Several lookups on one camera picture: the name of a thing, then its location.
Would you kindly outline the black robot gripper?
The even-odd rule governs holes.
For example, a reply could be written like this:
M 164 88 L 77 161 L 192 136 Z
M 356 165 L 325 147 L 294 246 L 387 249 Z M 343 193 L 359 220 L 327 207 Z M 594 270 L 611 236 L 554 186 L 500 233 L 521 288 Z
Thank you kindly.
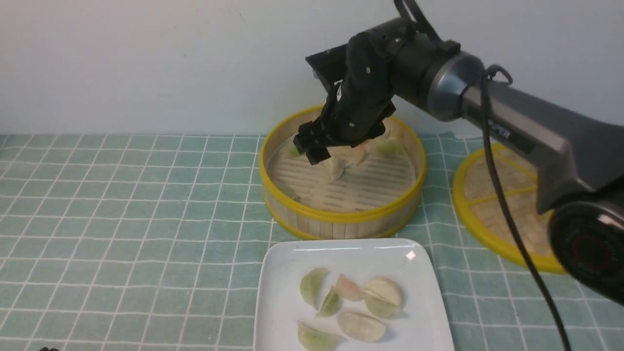
M 393 96 L 389 66 L 379 37 L 359 33 L 350 38 L 345 77 L 328 95 L 320 120 L 301 124 L 293 138 L 312 166 L 332 157 L 328 147 L 354 147 L 384 133 L 383 112 Z

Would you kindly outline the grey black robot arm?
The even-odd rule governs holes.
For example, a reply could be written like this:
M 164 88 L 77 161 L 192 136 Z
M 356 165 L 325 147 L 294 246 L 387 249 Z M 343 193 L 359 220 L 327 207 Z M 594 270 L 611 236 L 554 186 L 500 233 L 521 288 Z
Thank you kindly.
M 465 118 L 532 164 L 536 209 L 551 213 L 548 237 L 562 267 L 596 293 L 623 303 L 624 132 L 493 81 L 500 67 L 406 18 L 306 58 L 328 97 L 320 116 L 298 128 L 294 145 L 311 164 L 330 147 L 382 135 L 394 96 L 437 118 Z

